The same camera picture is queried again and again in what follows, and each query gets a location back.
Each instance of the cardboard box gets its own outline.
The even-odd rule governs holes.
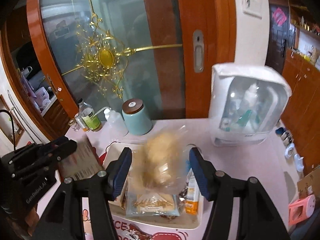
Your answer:
[[[320,165],[307,176],[297,182],[299,198],[305,198],[311,194],[320,198]]]

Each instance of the white plastic bottle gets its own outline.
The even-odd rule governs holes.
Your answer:
[[[107,107],[103,113],[110,127],[118,132],[120,136],[125,136],[128,133],[127,126],[120,113],[112,110],[110,107]]]
[[[248,90],[244,93],[244,97],[240,102],[240,106],[238,110],[234,113],[232,117],[232,128],[235,129],[243,129],[248,121],[250,120],[250,116],[252,111],[255,109],[255,106],[258,101],[257,95],[257,84],[252,84]]]

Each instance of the snack bag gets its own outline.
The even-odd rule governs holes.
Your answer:
[[[177,195],[185,187],[188,153],[183,150],[182,132],[163,130],[149,139],[132,157],[130,191],[137,195]]]
[[[87,179],[102,170],[96,149],[92,147],[87,137],[77,141],[76,151],[58,163],[61,181],[67,177],[73,180]]]
[[[178,200],[176,195],[149,193],[136,195],[127,192],[127,217],[135,216],[179,216]]]

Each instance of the bottle cap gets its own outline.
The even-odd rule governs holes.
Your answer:
[[[106,118],[106,120],[108,121],[109,117],[110,117],[110,112],[111,112],[111,108],[107,107],[103,113],[104,113],[104,117]]]

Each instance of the wooden door frame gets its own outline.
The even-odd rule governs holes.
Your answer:
[[[42,72],[68,116],[74,118],[79,109],[74,98],[69,93],[51,54],[44,32],[39,0],[27,0],[27,19],[31,41]]]
[[[289,17],[290,17],[289,0],[269,0],[269,4],[289,7]],[[295,35],[295,38],[294,38],[294,46],[293,46],[294,49],[298,48],[299,34],[300,34],[300,29],[296,28],[296,35]]]
[[[178,1],[186,79],[186,118],[207,118],[211,100],[212,66],[235,60],[236,2],[235,0]],[[205,58],[202,73],[195,73],[193,69],[192,36],[197,29],[202,30],[204,34]]]
[[[16,71],[16,67],[14,65],[9,49],[6,23],[0,31],[0,53],[4,72],[22,108],[30,117],[30,119],[34,122],[34,124],[38,127],[38,129],[44,134],[44,136],[46,136],[48,140],[53,140],[57,137],[55,131],[46,122],[46,120],[43,119],[41,114],[36,110],[33,103],[27,96],[25,90],[23,89],[23,86],[20,83],[20,77],[18,76],[18,73]]]

